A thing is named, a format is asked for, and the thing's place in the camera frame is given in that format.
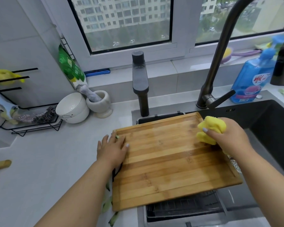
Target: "kitchen sink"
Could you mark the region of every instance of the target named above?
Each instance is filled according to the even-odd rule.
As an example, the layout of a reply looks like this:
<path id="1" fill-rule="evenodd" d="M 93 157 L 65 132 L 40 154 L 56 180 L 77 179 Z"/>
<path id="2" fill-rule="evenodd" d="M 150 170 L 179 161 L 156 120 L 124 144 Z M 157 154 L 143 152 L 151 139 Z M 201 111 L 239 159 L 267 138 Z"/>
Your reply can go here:
<path id="1" fill-rule="evenodd" d="M 147 118 L 139 118 L 138 111 L 133 111 L 133 123 L 144 123 L 167 118 L 168 114 L 174 117 L 196 111 L 203 118 L 206 116 L 231 118 L 246 131 L 251 145 L 257 153 L 284 175 L 284 104 L 268 91 L 262 91 L 261 94 L 263 99 L 256 99 L 252 103 L 234 104 L 228 100 L 220 107 L 212 110 L 200 110 L 195 106 L 195 102 L 189 102 L 150 108 L 150 114 L 155 116 L 148 116 Z M 240 175 L 243 179 L 243 184 L 213 191 L 217 195 L 218 202 L 214 206 L 211 205 L 211 210 L 215 210 L 212 213 L 209 213 L 208 209 L 204 209 L 203 213 L 200 209 L 197 210 L 197 213 L 192 212 L 192 206 L 186 209 L 182 206 L 175 206 L 176 214 L 180 213 L 181 215 L 170 215 L 171 212 L 168 209 L 157 209 L 159 215 L 156 215 L 154 212 L 155 207 L 166 207 L 167 202 L 179 204 L 179 199 L 191 200 L 192 197 L 190 196 L 150 204 L 144 207 L 144 209 L 139 208 L 138 216 L 139 210 L 140 212 L 143 211 L 144 225 L 147 226 L 160 226 L 162 224 L 187 226 L 187 223 L 191 223 L 192 226 L 200 226 L 223 224 L 227 221 L 263 216 L 251 195 L 243 175 Z M 203 197 L 201 195 L 193 196 L 193 200 Z M 197 200 L 196 204 L 198 203 L 204 204 L 200 199 Z"/>

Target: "cutting board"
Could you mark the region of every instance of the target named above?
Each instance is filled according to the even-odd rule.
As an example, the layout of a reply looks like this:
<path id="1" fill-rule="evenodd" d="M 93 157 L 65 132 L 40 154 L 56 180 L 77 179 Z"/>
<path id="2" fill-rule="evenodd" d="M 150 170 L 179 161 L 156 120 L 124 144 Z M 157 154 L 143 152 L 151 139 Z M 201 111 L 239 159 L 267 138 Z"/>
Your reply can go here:
<path id="1" fill-rule="evenodd" d="M 219 146 L 197 140 L 198 112 L 117 129 L 130 149 L 113 182 L 113 211 L 241 184 Z"/>

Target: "black wire rack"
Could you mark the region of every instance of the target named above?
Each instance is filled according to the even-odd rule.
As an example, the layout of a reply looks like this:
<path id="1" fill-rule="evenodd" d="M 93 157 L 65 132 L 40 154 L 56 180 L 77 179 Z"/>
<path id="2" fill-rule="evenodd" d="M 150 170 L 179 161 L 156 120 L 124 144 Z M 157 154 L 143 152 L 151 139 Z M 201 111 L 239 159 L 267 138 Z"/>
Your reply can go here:
<path id="1" fill-rule="evenodd" d="M 18 70 L 18 71 L 13 71 L 13 73 L 18 73 L 18 72 L 27 72 L 27 71 L 33 71 L 33 70 L 38 70 L 38 68 L 30 68 L 30 69 L 23 69 L 23 70 Z M 1 82 L 7 82 L 7 81 L 12 81 L 12 80 L 21 80 L 21 79 L 27 79 L 30 78 L 29 76 L 22 76 L 22 77 L 16 77 L 16 78 L 11 78 L 11 79 L 5 79 L 5 80 L 0 80 Z M 3 96 L 5 99 L 7 99 L 9 102 L 11 102 L 12 104 L 17 105 L 15 102 L 13 102 L 11 99 L 9 99 L 7 96 L 5 96 L 2 92 L 6 92 L 6 91 L 14 91 L 14 90 L 19 90 L 22 89 L 21 87 L 14 87 L 14 88 L 7 88 L 7 89 L 3 89 L 0 90 L 0 95 Z M 36 109 L 36 108 L 41 108 L 41 107 L 49 107 L 49 106 L 53 106 L 53 105 L 57 105 L 58 103 L 53 103 L 53 104 L 47 104 L 47 105 L 40 105 L 40 106 L 36 106 L 36 107 L 26 107 L 26 108 L 22 108 L 20 106 L 19 109 L 22 110 L 32 110 L 32 109 Z M 23 126 L 19 126 L 19 127 L 12 127 L 12 128 L 7 128 L 4 127 L 8 121 L 4 120 L 1 124 L 0 124 L 0 128 L 4 129 L 4 130 L 10 130 L 12 131 L 12 134 L 18 134 L 20 136 L 24 136 L 26 133 L 28 132 L 33 132 L 33 131 L 39 131 L 39 130 L 46 130 L 46 129 L 55 129 L 56 131 L 59 131 L 60 126 L 62 124 L 62 121 L 58 115 L 53 119 L 53 121 L 51 122 L 47 122 L 47 123 L 42 123 L 42 124 L 31 124 L 29 125 L 28 123 L 26 125 Z"/>

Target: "window pane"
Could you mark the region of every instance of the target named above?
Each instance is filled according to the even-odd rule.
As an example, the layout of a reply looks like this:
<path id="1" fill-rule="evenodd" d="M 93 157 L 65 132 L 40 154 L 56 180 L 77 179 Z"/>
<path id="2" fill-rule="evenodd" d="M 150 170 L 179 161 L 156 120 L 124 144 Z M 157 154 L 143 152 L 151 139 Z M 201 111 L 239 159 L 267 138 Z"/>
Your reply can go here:
<path id="1" fill-rule="evenodd" d="M 72 2 L 92 52 L 170 40 L 170 0 Z"/>
<path id="2" fill-rule="evenodd" d="M 237 0 L 203 0 L 196 43 L 219 40 Z M 284 0 L 255 0 L 240 15 L 232 37 L 284 28 Z"/>

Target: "forearm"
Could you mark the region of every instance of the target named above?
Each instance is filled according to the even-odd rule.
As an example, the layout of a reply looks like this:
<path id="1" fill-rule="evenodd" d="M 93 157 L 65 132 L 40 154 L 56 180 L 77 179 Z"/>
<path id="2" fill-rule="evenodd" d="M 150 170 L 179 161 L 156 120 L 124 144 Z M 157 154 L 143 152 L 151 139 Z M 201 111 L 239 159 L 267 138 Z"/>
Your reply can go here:
<path id="1" fill-rule="evenodd" d="M 236 156 L 246 183 L 272 227 L 284 227 L 284 176 L 254 150 Z"/>
<path id="2" fill-rule="evenodd" d="M 97 160 L 35 227 L 94 227 L 101 211 L 111 167 Z"/>

